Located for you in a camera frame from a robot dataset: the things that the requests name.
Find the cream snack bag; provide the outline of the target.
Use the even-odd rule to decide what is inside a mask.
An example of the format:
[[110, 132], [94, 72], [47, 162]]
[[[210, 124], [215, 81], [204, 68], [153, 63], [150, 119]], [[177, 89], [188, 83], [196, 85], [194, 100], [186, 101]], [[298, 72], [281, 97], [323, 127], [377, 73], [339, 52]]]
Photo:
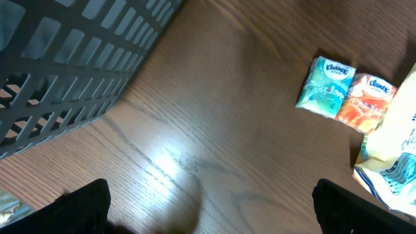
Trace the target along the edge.
[[363, 138], [353, 176], [390, 211], [415, 220], [415, 68]]

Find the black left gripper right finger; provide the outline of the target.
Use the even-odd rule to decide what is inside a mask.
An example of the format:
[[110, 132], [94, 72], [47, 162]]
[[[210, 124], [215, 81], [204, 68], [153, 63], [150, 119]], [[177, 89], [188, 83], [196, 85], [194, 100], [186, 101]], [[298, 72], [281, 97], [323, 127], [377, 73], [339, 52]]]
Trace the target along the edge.
[[381, 209], [328, 179], [312, 192], [323, 234], [415, 234], [415, 225]]

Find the teal tissue box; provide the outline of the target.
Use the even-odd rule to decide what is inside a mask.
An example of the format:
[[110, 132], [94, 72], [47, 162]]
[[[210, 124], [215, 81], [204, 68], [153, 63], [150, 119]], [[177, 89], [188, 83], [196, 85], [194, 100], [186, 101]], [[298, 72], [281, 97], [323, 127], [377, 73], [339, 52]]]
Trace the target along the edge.
[[296, 107], [334, 119], [356, 73], [354, 67], [319, 56], [313, 60]]

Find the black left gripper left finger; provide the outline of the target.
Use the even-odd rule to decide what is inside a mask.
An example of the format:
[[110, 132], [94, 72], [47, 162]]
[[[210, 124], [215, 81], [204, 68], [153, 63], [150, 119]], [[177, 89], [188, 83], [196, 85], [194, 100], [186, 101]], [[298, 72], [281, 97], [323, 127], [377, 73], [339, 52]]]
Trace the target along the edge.
[[111, 202], [108, 183], [97, 179], [1, 228], [1, 234], [104, 233]]

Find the orange small packet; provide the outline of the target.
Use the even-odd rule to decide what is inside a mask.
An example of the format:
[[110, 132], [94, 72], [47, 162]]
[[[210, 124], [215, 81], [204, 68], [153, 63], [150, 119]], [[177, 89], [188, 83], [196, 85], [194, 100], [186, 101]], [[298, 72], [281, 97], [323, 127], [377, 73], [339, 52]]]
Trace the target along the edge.
[[380, 123], [396, 91], [395, 86], [382, 78], [357, 73], [335, 119], [361, 133], [370, 134]]

